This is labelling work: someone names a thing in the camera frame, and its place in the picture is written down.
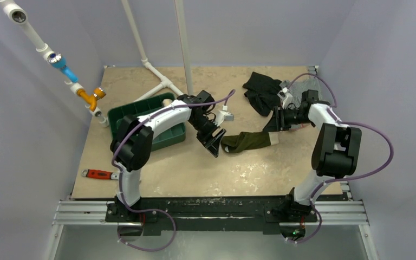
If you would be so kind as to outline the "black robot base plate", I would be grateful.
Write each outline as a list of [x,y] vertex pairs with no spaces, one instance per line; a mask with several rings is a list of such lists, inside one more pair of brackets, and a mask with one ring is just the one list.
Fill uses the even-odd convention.
[[240,197],[141,198],[128,210],[117,197],[107,203],[107,222],[143,224],[145,236],[162,231],[239,231],[265,235],[301,235],[293,231],[317,222],[314,209],[294,202],[291,195]]

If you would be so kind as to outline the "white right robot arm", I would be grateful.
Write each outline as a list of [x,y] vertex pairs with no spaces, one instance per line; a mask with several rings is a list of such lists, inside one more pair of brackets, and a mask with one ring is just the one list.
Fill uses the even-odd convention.
[[299,106],[293,103],[288,88],[278,93],[279,105],[264,127],[265,132],[288,131],[293,125],[310,124],[319,130],[311,156],[311,172],[294,188],[293,200],[284,203],[282,212],[286,219],[296,220],[331,180],[351,176],[357,167],[362,132],[359,128],[341,123],[329,102],[322,101],[316,90],[302,93]]

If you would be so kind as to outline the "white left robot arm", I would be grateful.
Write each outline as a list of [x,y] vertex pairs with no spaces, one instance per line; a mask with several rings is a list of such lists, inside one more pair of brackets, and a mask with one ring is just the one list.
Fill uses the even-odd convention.
[[119,215],[128,222],[139,217],[141,199],[139,181],[141,169],[148,162],[153,140],[164,131],[185,122],[196,130],[197,140],[215,158],[219,156],[220,141],[226,130],[209,119],[210,108],[218,102],[206,92],[197,96],[183,94],[169,105],[143,116],[127,115],[110,144],[111,164],[119,170],[116,196],[122,203]]

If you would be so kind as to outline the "olive green underwear cream waistband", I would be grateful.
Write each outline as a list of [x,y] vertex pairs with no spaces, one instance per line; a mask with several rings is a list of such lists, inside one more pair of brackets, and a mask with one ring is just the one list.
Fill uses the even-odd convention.
[[224,136],[222,150],[228,154],[238,154],[279,144],[276,132],[240,132],[238,135]]

